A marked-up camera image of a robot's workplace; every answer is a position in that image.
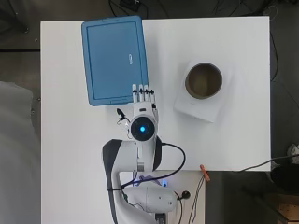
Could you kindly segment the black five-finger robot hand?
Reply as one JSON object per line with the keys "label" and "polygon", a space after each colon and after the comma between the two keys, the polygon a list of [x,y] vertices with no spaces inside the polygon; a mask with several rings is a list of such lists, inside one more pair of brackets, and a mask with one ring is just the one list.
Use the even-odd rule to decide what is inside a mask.
{"label": "black five-finger robot hand", "polygon": [[149,117],[155,125],[158,124],[159,116],[155,102],[155,92],[148,85],[132,85],[133,118]]}

